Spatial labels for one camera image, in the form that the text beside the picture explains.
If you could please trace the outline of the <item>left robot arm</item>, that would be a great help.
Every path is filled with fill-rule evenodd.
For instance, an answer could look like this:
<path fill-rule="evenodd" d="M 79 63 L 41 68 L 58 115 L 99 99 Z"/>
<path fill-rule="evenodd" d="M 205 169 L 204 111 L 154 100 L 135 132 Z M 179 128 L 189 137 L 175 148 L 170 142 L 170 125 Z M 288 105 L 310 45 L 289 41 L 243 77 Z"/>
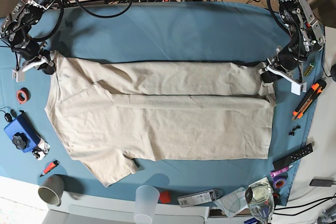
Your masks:
<path fill-rule="evenodd" d="M 277 25 L 290 37 L 284 47 L 278 47 L 260 70 L 263 82 L 284 78 L 291 83 L 291 93 L 306 92 L 303 64 L 311 53 L 325 45 L 325 36 L 308 0 L 267 0 L 268 10 Z"/>

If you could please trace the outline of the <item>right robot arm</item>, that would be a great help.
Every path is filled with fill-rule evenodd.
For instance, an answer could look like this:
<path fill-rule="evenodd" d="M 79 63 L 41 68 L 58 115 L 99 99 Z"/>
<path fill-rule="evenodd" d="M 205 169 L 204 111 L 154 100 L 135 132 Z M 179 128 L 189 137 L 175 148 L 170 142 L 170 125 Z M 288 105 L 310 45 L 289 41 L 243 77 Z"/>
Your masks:
<path fill-rule="evenodd" d="M 40 38 L 29 35 L 32 26 L 38 24 L 42 15 L 53 5 L 58 5 L 60 13 L 52 31 Z M 12 78 L 16 82 L 24 81 L 25 73 L 32 68 L 48 75 L 56 71 L 54 57 L 45 47 L 47 40 L 57 31 L 63 15 L 62 0 L 20 0 L 6 16 L 1 24 L 1 41 L 15 54 L 16 65 Z"/>

